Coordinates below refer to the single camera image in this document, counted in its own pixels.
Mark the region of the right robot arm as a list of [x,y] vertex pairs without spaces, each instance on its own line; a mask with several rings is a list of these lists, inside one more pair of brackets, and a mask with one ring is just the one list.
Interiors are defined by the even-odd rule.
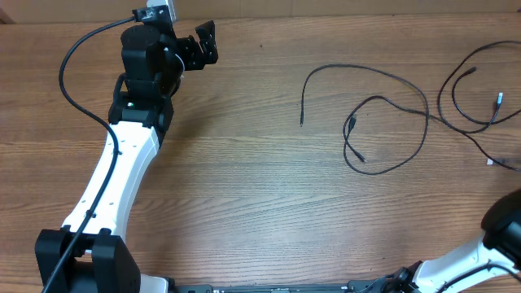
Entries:
[[501,275],[520,279],[520,191],[499,199],[481,221],[478,238],[387,280],[382,292],[460,292]]

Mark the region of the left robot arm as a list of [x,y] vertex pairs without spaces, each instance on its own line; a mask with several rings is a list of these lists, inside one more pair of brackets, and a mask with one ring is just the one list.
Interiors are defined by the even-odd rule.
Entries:
[[126,21],[125,70],[118,76],[103,127],[107,140],[80,201],[58,230],[35,244],[46,292],[173,292],[171,278],[142,273],[125,243],[144,173],[173,118],[173,95],[187,71],[218,59],[215,24],[179,38],[168,20]]

